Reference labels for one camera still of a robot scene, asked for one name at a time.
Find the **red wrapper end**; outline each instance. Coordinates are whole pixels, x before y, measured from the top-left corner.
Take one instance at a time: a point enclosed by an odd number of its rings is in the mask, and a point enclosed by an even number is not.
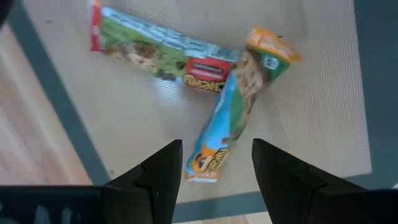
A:
[[[91,49],[90,51],[100,51],[100,25],[101,25],[101,0],[93,0],[93,18],[91,21]]]

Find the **table surface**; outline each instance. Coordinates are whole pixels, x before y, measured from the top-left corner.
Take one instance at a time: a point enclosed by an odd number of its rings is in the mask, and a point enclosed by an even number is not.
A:
[[[248,27],[268,27],[283,35],[303,57],[303,62],[291,66],[271,89],[259,95],[220,181],[182,182],[178,203],[234,195],[247,198],[245,195],[257,192],[250,154],[253,138],[263,138],[340,177],[373,171],[353,1],[283,0],[262,5],[252,0],[250,6],[233,1],[230,7],[242,5],[245,19],[227,12],[217,14],[217,9],[223,9],[219,1],[205,2],[207,7],[176,0],[156,7],[151,1],[129,2],[104,4],[237,48]],[[173,139],[183,139],[186,160],[216,95],[156,80],[120,61],[90,53],[85,2],[31,0],[25,2],[25,8],[110,178]],[[191,18],[186,9],[198,12]],[[208,18],[199,19],[201,14]],[[85,164],[95,162],[81,159]]]

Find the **snack bar wrapper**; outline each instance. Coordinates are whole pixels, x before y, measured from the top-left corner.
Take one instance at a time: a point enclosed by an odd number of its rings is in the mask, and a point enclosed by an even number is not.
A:
[[[210,122],[187,162],[185,179],[216,182],[219,168],[246,127],[256,93],[268,87],[300,55],[268,30],[255,27],[218,98]]]
[[[219,93],[240,51],[211,44],[93,2],[91,51],[164,80]]]

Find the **cutting mat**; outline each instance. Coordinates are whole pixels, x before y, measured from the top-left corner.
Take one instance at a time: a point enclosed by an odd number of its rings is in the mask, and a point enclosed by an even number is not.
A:
[[[173,139],[183,139],[187,159],[215,94],[156,80],[90,53],[90,8],[84,1],[24,4],[111,178]],[[220,181],[183,181],[177,203],[258,191],[253,138],[340,177],[372,172],[352,1],[107,0],[104,5],[238,49],[251,27],[260,25],[302,54],[302,63],[259,95]]]

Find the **dark gray mat border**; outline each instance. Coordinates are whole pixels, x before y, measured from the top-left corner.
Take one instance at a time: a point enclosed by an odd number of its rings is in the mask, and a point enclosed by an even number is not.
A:
[[[368,189],[398,182],[398,1],[354,0],[373,172],[347,178]],[[19,3],[9,23],[94,184],[110,178],[35,29]],[[177,204],[173,222],[266,211],[260,192]]]

